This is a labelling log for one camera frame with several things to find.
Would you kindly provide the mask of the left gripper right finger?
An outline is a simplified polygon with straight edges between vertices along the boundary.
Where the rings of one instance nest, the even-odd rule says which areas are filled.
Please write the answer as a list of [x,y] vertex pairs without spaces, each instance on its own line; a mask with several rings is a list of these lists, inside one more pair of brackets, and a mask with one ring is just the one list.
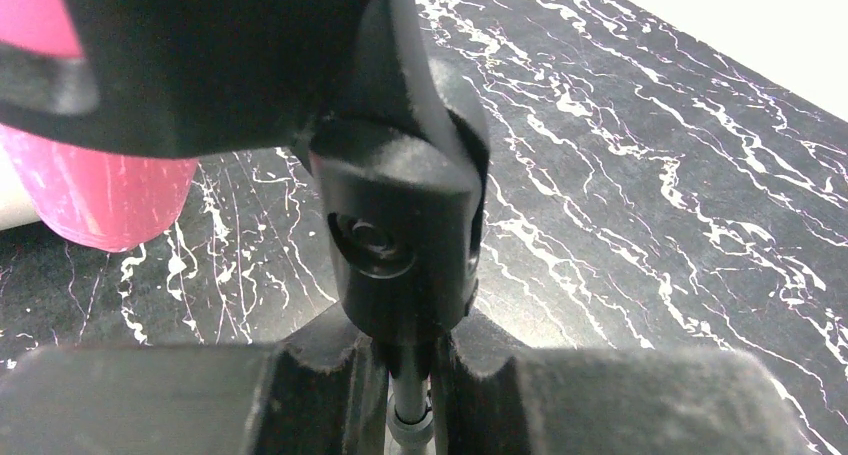
[[441,454],[802,454],[769,373],[731,351],[441,342]]

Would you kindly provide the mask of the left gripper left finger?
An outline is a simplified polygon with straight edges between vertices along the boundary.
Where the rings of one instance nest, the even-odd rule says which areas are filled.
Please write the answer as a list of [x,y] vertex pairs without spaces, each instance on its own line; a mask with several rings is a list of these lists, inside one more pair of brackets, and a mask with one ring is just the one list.
[[379,454],[367,342],[44,348],[1,379],[5,454]]

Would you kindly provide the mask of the pink microphone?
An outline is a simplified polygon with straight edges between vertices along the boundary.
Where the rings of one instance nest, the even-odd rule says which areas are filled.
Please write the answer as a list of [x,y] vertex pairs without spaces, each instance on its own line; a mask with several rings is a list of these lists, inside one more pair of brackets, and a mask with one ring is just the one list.
[[[1,99],[60,115],[93,107],[93,78],[64,0],[1,0]],[[1,212],[17,196],[63,238],[126,251],[178,218],[197,165],[98,152],[4,124]]]

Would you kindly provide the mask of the black round-base mic stand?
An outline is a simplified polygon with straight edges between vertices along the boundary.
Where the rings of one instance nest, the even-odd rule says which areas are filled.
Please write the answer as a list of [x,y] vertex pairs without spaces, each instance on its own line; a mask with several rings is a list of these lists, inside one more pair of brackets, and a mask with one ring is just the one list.
[[485,118],[428,60],[415,0],[64,0],[97,100],[74,115],[1,99],[1,123],[152,159],[287,146],[317,182],[340,300],[274,346],[371,345],[385,425],[432,436],[429,349],[468,313]]

